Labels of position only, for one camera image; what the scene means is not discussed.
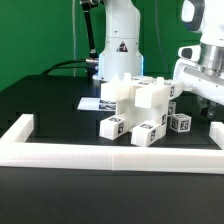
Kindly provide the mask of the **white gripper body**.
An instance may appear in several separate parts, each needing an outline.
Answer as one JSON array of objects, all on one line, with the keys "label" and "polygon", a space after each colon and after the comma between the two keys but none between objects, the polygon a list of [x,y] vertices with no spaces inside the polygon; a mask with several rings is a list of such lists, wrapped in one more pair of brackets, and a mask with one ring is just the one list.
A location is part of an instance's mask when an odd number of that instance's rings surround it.
[{"label": "white gripper body", "polygon": [[224,74],[209,76],[200,71],[199,66],[186,59],[178,59],[173,79],[184,83],[184,90],[224,105]]}]

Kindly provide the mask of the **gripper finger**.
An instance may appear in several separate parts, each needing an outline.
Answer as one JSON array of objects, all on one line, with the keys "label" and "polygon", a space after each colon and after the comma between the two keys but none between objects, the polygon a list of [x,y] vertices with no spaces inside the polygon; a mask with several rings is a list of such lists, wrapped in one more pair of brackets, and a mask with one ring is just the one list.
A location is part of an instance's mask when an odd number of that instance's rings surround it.
[{"label": "gripper finger", "polygon": [[215,115],[216,104],[213,101],[198,96],[197,102],[199,105],[199,112],[202,116],[212,118]]}]

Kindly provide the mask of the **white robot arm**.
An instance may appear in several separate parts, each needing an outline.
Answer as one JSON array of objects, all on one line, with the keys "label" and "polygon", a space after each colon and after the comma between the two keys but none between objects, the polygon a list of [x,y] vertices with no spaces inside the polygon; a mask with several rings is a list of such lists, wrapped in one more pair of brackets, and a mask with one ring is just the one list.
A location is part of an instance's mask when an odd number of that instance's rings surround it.
[{"label": "white robot arm", "polygon": [[[106,8],[105,48],[99,55],[101,98],[120,101],[126,94],[122,84],[127,73],[143,74],[140,54],[140,13],[131,0],[104,0]],[[173,78],[201,99],[224,106],[224,0],[184,0],[181,20],[201,35],[200,43],[181,47]]]}]

